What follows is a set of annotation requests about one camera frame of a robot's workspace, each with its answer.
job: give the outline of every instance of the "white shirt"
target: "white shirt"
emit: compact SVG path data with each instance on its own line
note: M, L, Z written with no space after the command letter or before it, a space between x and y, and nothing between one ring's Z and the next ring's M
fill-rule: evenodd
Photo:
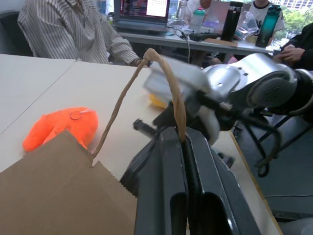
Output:
M137 59L89 0L26 0L18 23L34 56L108 63L107 51L127 64Z
M270 7L271 3L269 2L268 5L266 5L265 7L257 7L255 5L254 2L251 3L251 7L249 9L249 12L251 12L253 14L253 16L255 17L256 23L259 27L259 29L261 29L261 26L263 24L263 21L265 19L265 16L268 12L268 8ZM280 12L280 16L277 20L274 32L277 32L279 30L282 30L285 28L285 21L284 21L284 16L283 16L283 12Z
M184 12L184 17L188 22L191 22L191 19L193 17L194 11L197 10L198 7L201 7L200 0L189 0L187 2L186 10ZM205 11L205 17L208 13L210 8L204 9Z

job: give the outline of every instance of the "paper bag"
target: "paper bag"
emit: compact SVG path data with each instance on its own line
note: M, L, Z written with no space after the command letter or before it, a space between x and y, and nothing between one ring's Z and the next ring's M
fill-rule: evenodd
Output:
M68 132L0 173L1 235L132 235L136 198Z

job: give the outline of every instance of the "person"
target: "person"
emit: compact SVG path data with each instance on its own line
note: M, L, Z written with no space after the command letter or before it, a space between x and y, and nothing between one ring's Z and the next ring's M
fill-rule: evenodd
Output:
M211 6L212 0L189 0L187 2L187 7L185 9L184 18L190 23L194 14L194 11L198 7L202 7L205 10L205 15L207 15L208 10Z
M26 0L18 24L36 57L108 64L109 52L132 66L141 61L89 0Z
M288 62L293 69L313 71L313 23L305 26L301 34L290 39L277 58Z
M249 12L252 13L252 15L255 17L256 24L259 27L258 32L255 33L256 36L259 35L261 26L264 22L265 16L268 12L268 8L270 7L270 5L271 3L268 0L255 0L251 3ZM276 32L284 28L285 28L285 21L284 21L283 12L281 11L280 16L277 20L272 38L274 37Z

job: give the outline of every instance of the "yellow object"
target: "yellow object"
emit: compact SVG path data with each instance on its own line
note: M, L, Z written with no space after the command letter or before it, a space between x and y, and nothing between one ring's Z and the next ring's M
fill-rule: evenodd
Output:
M167 103L162 101L161 99L159 99L156 95L150 94L149 98L152 101L153 105L155 105L159 108L162 108L162 109L166 109Z

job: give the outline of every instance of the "white table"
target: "white table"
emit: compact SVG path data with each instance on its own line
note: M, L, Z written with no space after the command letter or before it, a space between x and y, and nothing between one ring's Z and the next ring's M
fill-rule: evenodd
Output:
M119 32L119 34L133 43L143 43L143 44L152 44L168 47L180 47L188 48L186 40L181 39L177 35L149 35L149 34L138 34L138 33L125 33ZM207 43L207 42L195 42L188 39L191 49L203 50L208 52L220 52L220 53L231 53L238 55L250 55L253 53L272 53L273 50L269 48L256 47L252 43L238 42L237 47L230 47L225 45L220 45L216 43Z
M0 135L74 62L0 54Z
M93 151L120 92L134 70L135 68L125 66L75 62L0 135L0 172L22 158L24 154L22 141L42 114L66 107L88 106L97 111L99 128L89 147ZM147 93L142 88L148 74L149 69L143 69L133 83L106 142L95 159L95 162L101 161L117 179L120 179L135 154L150 141L145 135L135 131L132 123L137 118L150 123L160 113L159 109L151 106ZM236 158L232 170L262 234L281 234L230 133L221 133L215 147Z

